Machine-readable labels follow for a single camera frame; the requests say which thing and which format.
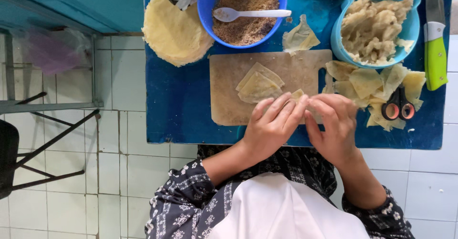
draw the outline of round crepe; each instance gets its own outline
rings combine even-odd
[[[169,0],[151,0],[141,30],[157,56],[175,66],[201,59],[214,43],[200,22],[197,4],[180,11]]]

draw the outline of patterned shirt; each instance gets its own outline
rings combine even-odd
[[[199,145],[198,158],[181,170],[169,171],[169,180],[150,200],[147,239],[205,239],[229,213],[232,195],[245,180],[265,172],[282,173],[287,179],[303,183],[329,203],[336,187],[334,166],[314,148],[281,147],[268,159],[252,166],[215,187],[203,168],[202,159],[229,146]],[[343,210],[357,216],[371,239],[413,239],[411,225],[404,219],[389,189],[385,203],[363,210],[342,198]]]

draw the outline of person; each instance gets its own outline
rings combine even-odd
[[[338,94],[290,98],[259,102],[243,139],[199,145],[196,160],[170,170],[150,200],[146,238],[414,238],[355,146],[355,104]],[[307,106],[322,116],[325,131]],[[284,147],[304,119],[314,148]],[[334,167],[345,212],[329,199]]]

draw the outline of white tile floor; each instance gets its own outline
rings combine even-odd
[[[85,168],[85,175],[15,191],[0,200],[0,239],[144,238],[149,198],[167,179],[169,168],[181,168],[196,157],[196,145],[146,143],[145,52],[141,37],[104,37],[96,42],[96,49],[96,86],[105,103],[101,119],[90,119],[29,162],[53,174]],[[362,150],[375,176],[392,189],[418,239],[458,239],[458,55],[452,52],[458,52],[458,36],[452,36],[450,42],[443,148]],[[45,102],[80,102],[90,96],[88,75],[83,71],[51,77],[35,71],[17,76],[18,98],[34,95],[42,88],[49,93]],[[4,71],[0,72],[0,81],[3,78]],[[24,81],[31,84],[25,90]],[[75,122],[90,112],[62,110],[47,114]],[[18,128],[21,153],[40,147],[65,128],[29,113],[0,118]],[[39,174],[18,170],[14,183],[40,178]],[[332,196],[338,206],[342,192],[340,182]]]

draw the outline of wooden cutting board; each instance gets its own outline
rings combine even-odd
[[[259,62],[284,82],[283,92],[302,89],[318,94],[318,70],[333,60],[330,49],[286,52],[243,53],[210,56],[212,119],[218,125],[247,125],[255,104],[240,100],[235,90],[250,68]]]

